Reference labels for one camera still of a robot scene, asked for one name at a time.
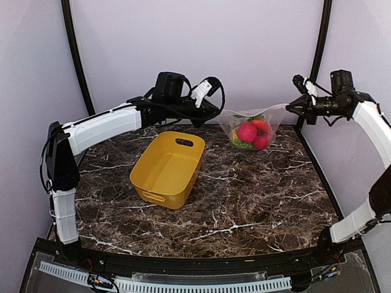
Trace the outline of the orange toy carrot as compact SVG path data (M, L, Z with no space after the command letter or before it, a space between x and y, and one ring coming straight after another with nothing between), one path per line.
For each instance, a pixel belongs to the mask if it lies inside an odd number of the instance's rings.
M269 133L271 130L270 126L264 120L254 119L254 120L250 121L250 124L252 126L256 127L257 129L259 129L263 132L266 132L266 133Z

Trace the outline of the clear dotted zip bag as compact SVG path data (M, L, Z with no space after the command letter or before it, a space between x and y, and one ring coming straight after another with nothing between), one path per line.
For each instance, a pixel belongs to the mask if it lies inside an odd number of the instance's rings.
M223 110L217 118L230 144L244 151L267 149L276 139L276 132L286 114L286 104L266 109L235 112Z

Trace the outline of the red toy tomato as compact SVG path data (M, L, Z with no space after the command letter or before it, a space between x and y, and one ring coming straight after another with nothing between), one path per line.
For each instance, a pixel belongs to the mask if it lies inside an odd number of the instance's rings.
M255 140L252 142L253 147L257 150L265 150L270 145L269 136L267 134L262 134L257 136Z

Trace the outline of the red toy apple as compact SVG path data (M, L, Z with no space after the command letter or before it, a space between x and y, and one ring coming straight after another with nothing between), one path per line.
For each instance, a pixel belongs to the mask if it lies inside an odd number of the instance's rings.
M257 128L249 123L242 123L237 130L238 138L247 143L252 143L257 137Z

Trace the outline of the yellow plastic basket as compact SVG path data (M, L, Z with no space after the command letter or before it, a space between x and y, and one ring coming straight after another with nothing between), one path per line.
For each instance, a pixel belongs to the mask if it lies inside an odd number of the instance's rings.
M192 134L160 133L130 173L130 181L147 202L169 209L182 208L197 180L205 141Z

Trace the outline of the yellow toy lemon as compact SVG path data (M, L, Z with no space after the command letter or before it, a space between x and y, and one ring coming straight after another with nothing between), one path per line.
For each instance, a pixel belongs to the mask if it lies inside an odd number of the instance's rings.
M240 142L240 139L238 138L237 129L235 128L231 131L231 143L236 145L238 142Z

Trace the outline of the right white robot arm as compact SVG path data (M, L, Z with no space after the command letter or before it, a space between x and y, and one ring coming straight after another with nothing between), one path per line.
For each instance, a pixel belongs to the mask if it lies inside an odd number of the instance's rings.
M384 169L360 206L322 230L317 246L312 250L312 260L324 265L343 251L346 243L365 235L380 224L385 215L390 214L390 124L379 104L369 94L355 90L325 97L304 94L287 105L286 109L311 123L320 116L353 120L366 134L363 148L355 143L350 155L353 159L350 165L358 167L355 173L362 176L368 172L371 178L374 177L372 173L375 169L369 165L370 146L378 153L375 164L382 165Z

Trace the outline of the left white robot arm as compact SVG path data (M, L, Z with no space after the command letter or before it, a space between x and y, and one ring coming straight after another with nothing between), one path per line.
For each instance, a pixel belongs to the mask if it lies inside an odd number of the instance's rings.
M50 195L57 236L65 245L62 256L73 266L81 266L86 261L86 252L75 244L79 240L75 195L80 180L76 156L117 135L167 119L188 119L199 127L217 117L222 109L207 100L180 98L167 104L138 96L78 121L64 125L57 121L51 123L40 155L39 174L45 192Z

